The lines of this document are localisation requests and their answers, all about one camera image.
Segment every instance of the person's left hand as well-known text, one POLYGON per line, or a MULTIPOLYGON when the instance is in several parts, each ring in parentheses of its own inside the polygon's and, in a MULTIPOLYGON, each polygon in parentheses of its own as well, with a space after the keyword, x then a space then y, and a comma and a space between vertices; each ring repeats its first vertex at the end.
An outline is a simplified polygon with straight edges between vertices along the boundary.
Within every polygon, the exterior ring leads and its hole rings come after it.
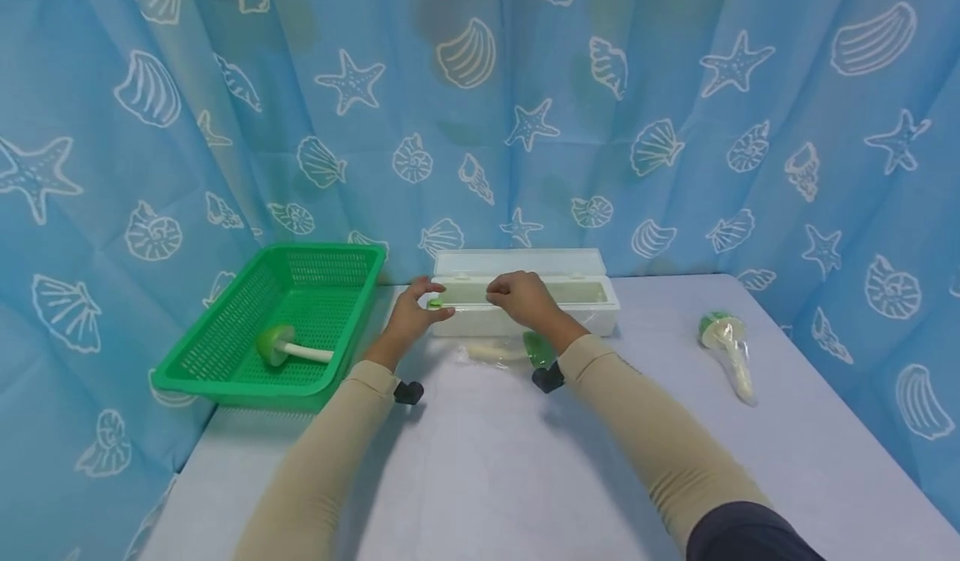
POLYGON ((400 358, 430 326, 453 316, 453 308, 450 307, 427 310, 419 306, 418 301, 424 294, 444 290, 447 289, 442 284, 432 283, 426 276, 414 279, 410 287, 397 297, 387 327, 368 349, 365 359, 379 363, 390 371, 396 370, 400 358))

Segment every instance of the person's right hand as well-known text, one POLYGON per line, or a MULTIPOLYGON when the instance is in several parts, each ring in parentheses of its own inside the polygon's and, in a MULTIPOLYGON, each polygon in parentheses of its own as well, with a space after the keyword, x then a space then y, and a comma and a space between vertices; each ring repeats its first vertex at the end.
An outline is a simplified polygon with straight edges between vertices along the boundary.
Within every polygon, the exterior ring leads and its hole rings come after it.
POLYGON ((543 280, 531 271, 514 271, 493 279, 487 286, 487 301, 534 332, 541 332, 546 323, 566 315, 550 296, 543 280))

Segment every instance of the hand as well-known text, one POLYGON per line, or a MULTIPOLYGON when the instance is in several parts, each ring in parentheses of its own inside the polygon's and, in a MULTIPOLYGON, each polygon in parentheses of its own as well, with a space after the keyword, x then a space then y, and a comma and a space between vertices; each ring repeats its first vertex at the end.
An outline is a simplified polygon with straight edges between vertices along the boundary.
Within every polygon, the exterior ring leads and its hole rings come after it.
POLYGON ((428 311, 419 306, 419 298, 428 292, 447 290, 440 283, 432 283, 426 276, 414 279, 410 287, 397 297, 390 320, 379 338, 367 349, 367 360, 383 365, 390 371, 397 369, 400 358, 421 338, 430 326, 450 319, 453 308, 428 311))
POLYGON ((535 272, 514 271, 494 279, 487 286, 487 301, 507 311, 513 321, 549 340, 557 354, 589 333, 557 306, 535 272))

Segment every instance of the arm sleeve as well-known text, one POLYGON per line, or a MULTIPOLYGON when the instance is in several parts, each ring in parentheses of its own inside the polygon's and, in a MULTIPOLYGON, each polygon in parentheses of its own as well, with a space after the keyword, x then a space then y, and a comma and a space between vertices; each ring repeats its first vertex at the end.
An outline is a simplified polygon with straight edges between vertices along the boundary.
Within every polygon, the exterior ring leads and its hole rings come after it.
POLYGON ((593 335, 561 355, 567 385, 610 429, 686 554, 697 523, 726 503, 770 503, 688 411, 593 335))
POLYGON ((393 406, 398 378, 361 361, 290 448, 253 516, 235 561, 327 561, 353 475, 393 406))

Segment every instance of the dark blue sleeve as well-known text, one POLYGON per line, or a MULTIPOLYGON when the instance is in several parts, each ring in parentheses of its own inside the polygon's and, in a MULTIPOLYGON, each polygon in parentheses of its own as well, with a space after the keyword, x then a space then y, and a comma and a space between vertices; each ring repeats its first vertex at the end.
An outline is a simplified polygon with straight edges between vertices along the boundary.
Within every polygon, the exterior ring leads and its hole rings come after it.
POLYGON ((687 561, 823 561, 792 525, 756 503, 727 503, 700 519, 687 561))

